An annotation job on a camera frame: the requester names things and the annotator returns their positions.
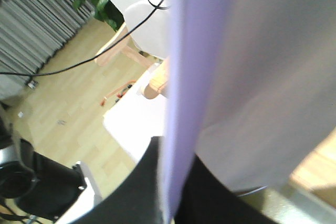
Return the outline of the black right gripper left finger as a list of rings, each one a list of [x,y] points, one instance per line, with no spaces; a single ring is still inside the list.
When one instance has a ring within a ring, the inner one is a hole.
[[[165,223],[157,181],[160,136],[150,143],[127,178],[84,215],[66,223]]]

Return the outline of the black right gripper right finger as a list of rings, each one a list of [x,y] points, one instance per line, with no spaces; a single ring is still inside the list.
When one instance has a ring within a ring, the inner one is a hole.
[[[175,223],[275,223],[229,191],[194,157],[185,182]]]

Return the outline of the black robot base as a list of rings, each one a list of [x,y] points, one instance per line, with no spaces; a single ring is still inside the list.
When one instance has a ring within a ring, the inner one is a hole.
[[[53,223],[72,223],[102,202],[88,166],[71,168],[43,156],[14,130],[1,109],[1,198]]]

